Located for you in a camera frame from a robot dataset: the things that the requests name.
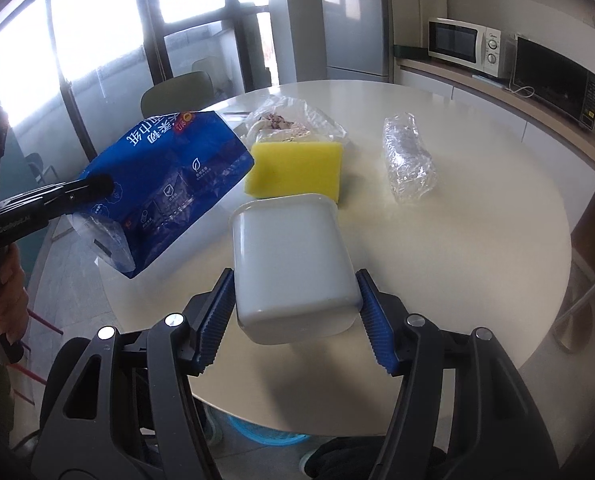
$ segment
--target plastic bag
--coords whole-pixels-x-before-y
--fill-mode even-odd
[[[255,142],[345,142],[346,130],[302,99],[271,96],[245,119],[249,148]]]
[[[152,117],[93,160],[115,189],[72,216],[74,229],[129,278],[146,269],[250,171],[253,159],[215,112]]]
[[[384,151],[391,191],[398,202],[417,200],[437,184],[435,165],[412,114],[385,119]]]

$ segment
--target green chair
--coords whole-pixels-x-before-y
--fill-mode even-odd
[[[215,92],[206,72],[190,72],[168,79],[142,96],[140,107],[146,119],[176,112],[195,112],[215,103]]]

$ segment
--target clear plastic wrap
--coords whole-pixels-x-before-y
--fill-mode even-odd
[[[74,213],[68,215],[72,228],[97,255],[125,274],[135,270],[135,260],[122,226],[102,215]]]
[[[385,119],[384,151],[391,191],[398,202],[418,200],[437,184],[435,165],[412,114]]]
[[[271,96],[244,121],[247,134],[242,142],[342,142],[346,130],[306,101]]]

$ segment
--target metal screw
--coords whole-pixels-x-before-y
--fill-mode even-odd
[[[181,314],[169,314],[166,319],[164,320],[164,322],[168,325],[168,326],[178,326],[181,325],[184,321],[184,316],[182,316]]]
[[[406,322],[411,326],[424,326],[426,320],[420,314],[411,314],[407,317]]]
[[[100,339],[110,339],[115,335],[115,329],[111,326],[103,326],[98,332]]]
[[[478,328],[475,331],[475,336],[483,341],[490,341],[493,339],[493,332],[491,332],[488,328]]]

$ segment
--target microwave oven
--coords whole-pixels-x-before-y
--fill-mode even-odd
[[[532,90],[536,99],[593,130],[595,74],[572,59],[518,36],[510,87]]]
[[[484,25],[431,18],[429,56],[497,79],[509,79],[513,70],[514,38]]]

